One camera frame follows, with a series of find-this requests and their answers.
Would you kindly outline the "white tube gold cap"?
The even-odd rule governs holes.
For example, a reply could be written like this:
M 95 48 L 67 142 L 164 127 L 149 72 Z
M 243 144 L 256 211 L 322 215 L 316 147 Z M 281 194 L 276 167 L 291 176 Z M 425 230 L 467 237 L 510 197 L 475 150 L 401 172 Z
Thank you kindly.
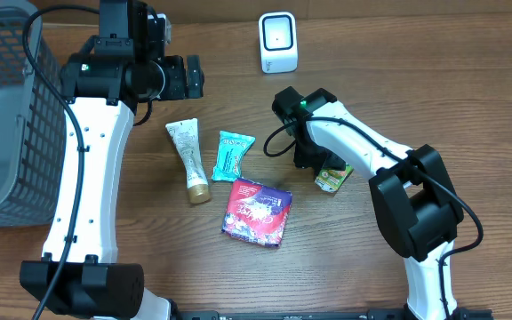
M 202 163 L 198 119 L 190 118 L 165 125 L 186 171 L 188 199 L 201 204 L 211 199 L 208 179 Z

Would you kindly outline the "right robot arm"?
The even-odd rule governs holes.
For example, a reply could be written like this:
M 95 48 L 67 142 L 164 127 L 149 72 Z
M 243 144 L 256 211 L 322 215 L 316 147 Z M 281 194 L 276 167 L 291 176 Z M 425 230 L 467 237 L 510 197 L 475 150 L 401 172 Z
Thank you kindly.
M 385 138 L 323 88 L 302 96 L 287 87 L 276 94 L 272 110 L 294 138 L 296 167 L 318 174 L 351 166 L 367 179 L 378 228 L 404 258 L 405 318 L 461 319 L 446 254 L 463 213 L 439 153 Z

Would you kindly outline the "red purple liner pack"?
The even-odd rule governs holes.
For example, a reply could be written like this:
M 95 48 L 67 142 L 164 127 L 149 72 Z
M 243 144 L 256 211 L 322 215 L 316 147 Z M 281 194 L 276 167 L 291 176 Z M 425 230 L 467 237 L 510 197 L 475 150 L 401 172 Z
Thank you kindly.
M 265 247 L 279 247 L 292 193 L 246 179 L 232 184 L 221 232 Z

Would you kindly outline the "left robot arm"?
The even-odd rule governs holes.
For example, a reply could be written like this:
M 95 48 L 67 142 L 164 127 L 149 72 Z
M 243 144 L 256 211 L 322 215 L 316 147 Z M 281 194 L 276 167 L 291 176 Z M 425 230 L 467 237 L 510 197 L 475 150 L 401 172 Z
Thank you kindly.
M 170 22 L 141 1 L 103 1 L 99 32 L 72 54 L 50 92 L 62 106 L 66 145 L 58 201 L 39 260 L 20 284 L 39 310 L 81 319 L 178 319 L 176 303 L 145 286 L 143 268 L 123 264 L 116 200 L 139 104 L 199 99 L 197 56 L 169 56 Z

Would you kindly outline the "teal tissue pack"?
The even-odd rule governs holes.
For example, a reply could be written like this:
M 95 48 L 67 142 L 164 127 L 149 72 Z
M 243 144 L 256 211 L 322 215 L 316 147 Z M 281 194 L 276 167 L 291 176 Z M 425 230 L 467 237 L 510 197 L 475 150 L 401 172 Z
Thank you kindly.
M 220 131 L 218 153 L 213 167 L 213 181 L 234 182 L 242 177 L 244 155 L 255 142 L 255 138 L 239 133 Z

